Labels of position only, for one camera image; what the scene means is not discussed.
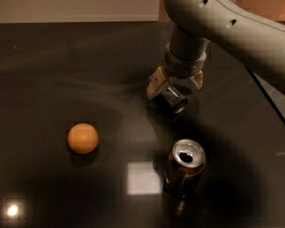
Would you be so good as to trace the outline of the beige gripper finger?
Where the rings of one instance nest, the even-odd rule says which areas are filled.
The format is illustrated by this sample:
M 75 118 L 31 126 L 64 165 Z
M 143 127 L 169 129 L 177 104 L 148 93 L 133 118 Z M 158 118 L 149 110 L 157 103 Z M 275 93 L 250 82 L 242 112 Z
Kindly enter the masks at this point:
M 171 81 L 169 79 L 169 75 L 166 73 L 163 66 L 158 66 L 149 78 L 149 83 L 146 88 L 146 96 L 149 100 L 153 100 L 170 86 Z
M 195 85 L 197 89 L 202 89 L 203 87 L 203 72 L 200 70 L 190 77 L 191 82 Z

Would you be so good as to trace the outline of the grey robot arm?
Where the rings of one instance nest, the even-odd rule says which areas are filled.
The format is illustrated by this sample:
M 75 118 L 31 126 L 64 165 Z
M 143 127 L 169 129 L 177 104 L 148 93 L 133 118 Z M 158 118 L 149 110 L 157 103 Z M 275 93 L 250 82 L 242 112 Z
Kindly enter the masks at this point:
M 206 47 L 213 42 L 285 95 L 285 25 L 257 16 L 235 0 L 164 0 L 174 22 L 163 65 L 151 76 L 146 94 L 153 99 L 172 77 L 202 87 Z

